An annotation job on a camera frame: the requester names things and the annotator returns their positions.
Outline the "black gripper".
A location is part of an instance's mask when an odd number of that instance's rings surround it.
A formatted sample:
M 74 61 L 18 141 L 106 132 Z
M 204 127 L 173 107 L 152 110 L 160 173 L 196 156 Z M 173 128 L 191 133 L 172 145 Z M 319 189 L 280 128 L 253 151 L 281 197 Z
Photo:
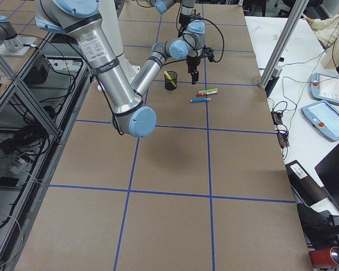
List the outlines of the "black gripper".
M 187 56 L 186 63 L 188 66 L 188 73 L 192 78 L 192 85 L 195 85 L 199 80 L 199 72 L 197 67 L 201 63 L 201 59 L 207 58 L 210 62 L 214 62 L 214 51 L 210 47 L 204 46 L 201 50 L 197 51 L 197 56 Z

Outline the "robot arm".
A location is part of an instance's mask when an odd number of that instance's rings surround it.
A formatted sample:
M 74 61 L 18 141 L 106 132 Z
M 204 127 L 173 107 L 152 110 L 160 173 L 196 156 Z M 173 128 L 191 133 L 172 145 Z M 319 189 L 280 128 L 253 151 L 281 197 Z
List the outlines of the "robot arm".
M 143 68 L 130 82 L 120 60 L 102 29 L 99 1 L 36 1 L 36 24 L 48 32 L 68 35 L 76 40 L 92 74 L 111 100 L 112 123 L 120 134 L 142 138 L 150 135 L 157 123 L 155 111 L 144 106 L 143 95 L 169 58 L 185 60 L 192 84 L 198 81 L 202 58 L 213 59 L 204 45 L 205 23 L 195 15 L 194 1 L 181 1 L 178 37 L 153 45 Z
M 179 10 L 177 12 L 176 24 L 179 23 L 180 26 L 176 26 L 179 33 L 182 33 L 187 29 L 188 24 L 195 17 L 195 0 L 155 0 L 155 1 L 145 1 L 146 4 L 140 4 L 139 1 L 136 3 L 143 8 L 155 8 L 158 13 L 163 15 L 167 12 L 171 7 L 176 4 L 179 4 Z

